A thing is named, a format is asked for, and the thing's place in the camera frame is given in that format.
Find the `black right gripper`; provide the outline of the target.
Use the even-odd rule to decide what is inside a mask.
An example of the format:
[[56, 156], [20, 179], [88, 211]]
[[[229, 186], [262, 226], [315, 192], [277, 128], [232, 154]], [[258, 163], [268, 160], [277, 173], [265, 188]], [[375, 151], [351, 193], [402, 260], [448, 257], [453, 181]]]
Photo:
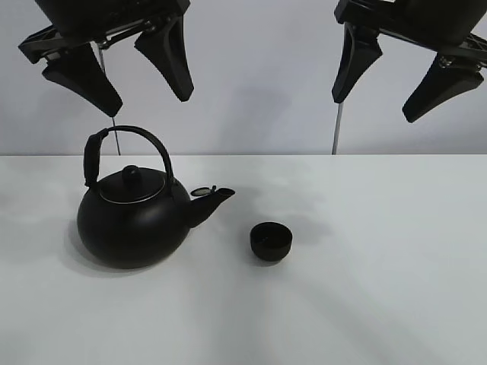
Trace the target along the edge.
[[[485, 14], [485, 1], [340, 1], [334, 15], [344, 24], [344, 41], [334, 102], [343, 103], [382, 56], [379, 32], [419, 46], [459, 46]], [[403, 105], [406, 120], [414, 123], [449, 99], [475, 90], [484, 81], [481, 68], [471, 59], [438, 53]]]

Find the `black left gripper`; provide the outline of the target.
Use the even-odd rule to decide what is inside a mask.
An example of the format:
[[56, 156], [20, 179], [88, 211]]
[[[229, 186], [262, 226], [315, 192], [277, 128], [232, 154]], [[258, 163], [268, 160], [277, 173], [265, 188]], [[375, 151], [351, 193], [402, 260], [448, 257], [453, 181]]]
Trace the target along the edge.
[[138, 27], [148, 27], [135, 48], [163, 75], [181, 102], [194, 91], [184, 43], [183, 15], [189, 1], [37, 1], [51, 24], [28, 36], [19, 50], [33, 64], [65, 49], [47, 62], [43, 77], [63, 86], [114, 117], [123, 102], [103, 72], [90, 43]]

